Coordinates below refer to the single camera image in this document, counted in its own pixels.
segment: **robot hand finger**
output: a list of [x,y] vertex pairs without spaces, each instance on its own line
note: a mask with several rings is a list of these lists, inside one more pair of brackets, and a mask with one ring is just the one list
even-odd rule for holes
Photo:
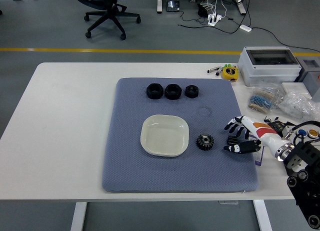
[[259,140],[251,140],[241,142],[232,146],[224,146],[223,149],[237,154],[247,154],[259,151],[261,142]]
[[234,117],[231,119],[228,124],[224,127],[224,130],[228,130],[232,125],[240,125],[241,121],[243,119],[243,116]]
[[239,137],[241,135],[242,130],[244,130],[244,126],[241,126],[240,128],[238,128],[238,131],[236,132],[236,137]]
[[229,133],[230,133],[230,134],[233,133],[238,126],[239,126],[239,124],[233,125],[233,126],[230,128]]
[[244,138],[247,140],[249,139],[249,134],[250,134],[250,130],[247,129],[246,132],[245,132],[245,135],[244,135]]

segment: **office chair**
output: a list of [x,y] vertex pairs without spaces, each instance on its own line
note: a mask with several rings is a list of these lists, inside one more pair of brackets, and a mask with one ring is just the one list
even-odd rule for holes
[[91,27],[88,28],[85,36],[89,39],[91,38],[91,31],[102,24],[104,21],[110,19],[115,25],[122,31],[120,38],[122,40],[126,39],[126,32],[124,28],[119,23],[116,17],[136,17],[136,23],[141,23],[140,14],[125,12],[127,7],[124,5],[118,4],[118,0],[78,0],[80,3],[89,6],[91,8],[101,10],[101,11],[93,11],[86,12],[84,16],[85,21],[89,21],[89,15],[101,16]]

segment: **gray mat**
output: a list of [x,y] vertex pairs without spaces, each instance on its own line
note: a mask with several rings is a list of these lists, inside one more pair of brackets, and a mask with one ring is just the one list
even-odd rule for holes
[[[159,83],[178,84],[178,100],[149,99],[146,88]],[[188,85],[199,88],[199,96],[184,95]],[[150,116],[173,115],[189,126],[189,145],[177,157],[147,153],[140,144],[143,122]],[[115,101],[104,156],[102,186],[111,192],[242,192],[258,187],[251,154],[223,150],[229,135],[224,130],[235,116],[238,103],[229,81],[223,79],[123,78],[116,85]],[[214,138],[213,148],[200,150],[200,134]]]

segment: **yellow tape measure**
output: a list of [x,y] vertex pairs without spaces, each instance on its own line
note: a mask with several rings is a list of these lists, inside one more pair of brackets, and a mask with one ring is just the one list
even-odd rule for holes
[[222,78],[229,81],[237,81],[238,79],[238,68],[232,67],[231,64],[224,65],[222,69]]

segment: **spur gear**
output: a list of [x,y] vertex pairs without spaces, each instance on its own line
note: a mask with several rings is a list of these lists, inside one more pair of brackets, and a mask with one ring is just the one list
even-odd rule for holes
[[214,138],[209,134],[201,134],[196,140],[196,145],[201,150],[210,150],[214,145]]

